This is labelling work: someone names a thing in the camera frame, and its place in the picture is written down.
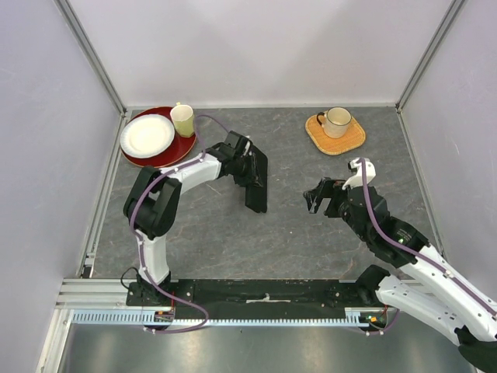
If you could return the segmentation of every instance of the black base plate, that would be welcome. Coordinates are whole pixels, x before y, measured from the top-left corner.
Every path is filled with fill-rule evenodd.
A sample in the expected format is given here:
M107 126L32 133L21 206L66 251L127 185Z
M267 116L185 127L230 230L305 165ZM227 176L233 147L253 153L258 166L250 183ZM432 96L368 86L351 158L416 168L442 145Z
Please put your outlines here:
M338 280L178 280L162 284L169 293L204 307L212 319L327 319L342 318L345 307L365 305L355 283ZM254 302L269 296L270 301ZM176 318L203 315L159 294L144 281L130 284L128 306L175 307Z

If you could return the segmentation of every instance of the white mug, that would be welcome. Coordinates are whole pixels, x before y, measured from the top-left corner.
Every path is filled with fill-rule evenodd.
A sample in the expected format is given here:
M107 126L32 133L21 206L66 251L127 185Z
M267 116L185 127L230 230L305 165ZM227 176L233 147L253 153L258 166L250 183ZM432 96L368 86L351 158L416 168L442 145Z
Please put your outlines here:
M182 105L177 103L171 109L171 119L174 123L174 128L178 132L179 136L184 138L189 138L193 136L193 109L189 105Z
M324 122L319 120L320 115L326 118ZM352 121L352 114L342 107L332 107L326 112L322 111L318 113L316 119L328 137L340 138L347 132Z

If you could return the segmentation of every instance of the woven placemat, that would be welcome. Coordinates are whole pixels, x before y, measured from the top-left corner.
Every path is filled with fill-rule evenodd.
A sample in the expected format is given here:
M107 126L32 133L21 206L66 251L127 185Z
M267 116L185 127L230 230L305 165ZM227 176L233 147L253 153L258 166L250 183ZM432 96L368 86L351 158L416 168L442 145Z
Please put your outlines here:
M305 130L319 150L328 155L338 155L360 147L366 140L366 132L352 117L349 129L340 138L330 138L325 134L316 116L313 115L305 122Z

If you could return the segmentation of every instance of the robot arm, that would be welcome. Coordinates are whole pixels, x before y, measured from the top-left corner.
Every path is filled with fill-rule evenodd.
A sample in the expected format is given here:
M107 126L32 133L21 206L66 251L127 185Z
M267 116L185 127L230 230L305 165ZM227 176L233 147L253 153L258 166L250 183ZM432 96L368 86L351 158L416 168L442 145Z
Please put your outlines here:
M367 302L379 300L416 317L457 345L477 368L495 371L497 303L448 264L424 235L390 216L386 200L367 185L375 176L369 159L354 159L349 169L353 175L348 180L324 178L316 188L305 192L308 210L315 214L322 199L331 198L325 216L341 218L375 256L425 285L435 298L410 288L377 266L367 268L358 279L361 296Z
M166 233L174 223L179 197L183 193L206 181L232 175L235 183L245 188L245 206L254 212L266 212L267 165L267 157L247 137L231 131L223 143L208 148L206 154L187 162L162 169L144 167L123 209L130 219L148 186L155 179L163 178L146 196L134 221L134 228L139 233L138 244L143 243L141 277L148 281L144 275L146 267L156 284L169 282Z

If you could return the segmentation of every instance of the purple cable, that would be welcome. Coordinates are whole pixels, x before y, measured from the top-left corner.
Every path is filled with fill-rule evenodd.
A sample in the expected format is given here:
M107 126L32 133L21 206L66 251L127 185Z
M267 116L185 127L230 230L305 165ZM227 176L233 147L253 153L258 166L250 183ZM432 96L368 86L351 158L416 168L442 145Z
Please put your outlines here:
M175 295L173 295L171 293L168 293L167 291L161 289L158 286L158 284L154 281L154 279L152 278L152 276L148 272L147 267L145 266L145 260L144 260L144 240L143 240L144 237L143 237L143 235L141 235L140 233L138 233L138 232L136 232L134 230L134 221L137 218L138 210L140 209L140 206L143 204L143 201L148 196L148 194L151 192L151 190L154 189L154 187L158 183L160 183L168 175L171 175L172 173L176 173L176 172L178 172L181 169L185 169L186 167L189 167L189 166L195 165L197 163L200 163L205 158L205 155L206 155L205 144L204 144L203 139L201 138L200 133L199 133L198 128L197 128L197 119L200 118L200 117L210 118L211 120L213 120L216 123L218 123L221 127L223 127L227 132L229 132L229 130L223 124L221 124L217 119L211 117L210 115L206 115L206 114L197 115L195 117L194 122L193 122L193 130L195 131L196 138L198 138L200 146L202 147L202 155L200 156L199 159L194 159L194 160L192 160L190 162L186 162L186 163L184 163L182 165L179 165L179 166L177 166L177 167L175 167L173 169L170 169L166 173L163 173L162 175L160 175L157 179L155 179L154 181L152 181L150 183L150 185L147 186L147 188L144 190L144 192L142 193L142 195L138 199L137 205L135 206L135 208L133 209L133 213L131 214L131 218L130 218L130 229L133 232L133 234L135 236L137 236L137 238L138 238L138 242L139 242L138 243L138 259L140 260L140 265L141 265L141 267L143 269L143 273L145 274L145 276L148 279L148 282L150 282L150 284L155 288L155 290L157 290L162 295L164 295L164 296L166 296L166 297L168 297L170 299L174 299L175 301L177 301L179 303L183 303L184 305L189 305L190 307L198 309L199 311L201 311L205 315L205 319L201 323L199 323L197 325L189 326L187 328L182 328L182 329L156 330L156 329L151 329L151 328L145 327L145 329L147 331L152 331L153 333L158 333L158 334L177 334L177 333L192 332L194 330L200 329L202 326L204 326L206 324L207 321L209 321L209 312L207 312L207 310L204 307L202 307L200 305L196 305L195 303L190 303L190 302L188 302L188 301L186 301L184 299L178 298Z
M390 243L391 245L398 247L400 250L404 250L409 254L412 254L414 256L417 256L418 258L421 258L422 260L426 261L427 263L431 264L434 266L437 270L442 272L442 274L445 274L447 269L442 266L441 264L438 264L435 260L430 259L426 255L423 255L421 253L418 253L417 251L408 248L407 246L402 245L399 242L394 241L390 237L388 237L380 228L380 225L378 224L373 208L371 207L371 199L370 199L370 192L367 189L367 171L366 171L366 160L364 158L360 159L360 164L363 167L363 191L364 191L364 200L366 200L366 207L367 207L367 213L370 216L370 220L373 223L374 229L378 234L381 236L382 239L384 239L386 242ZM487 304L486 301L481 299L478 295L476 295L464 282L459 280L456 277L449 277L459 288L461 288L466 294L468 294L470 297L472 297L481 307L483 307L487 312L489 312L491 315L496 316L497 312L493 310L493 308Z

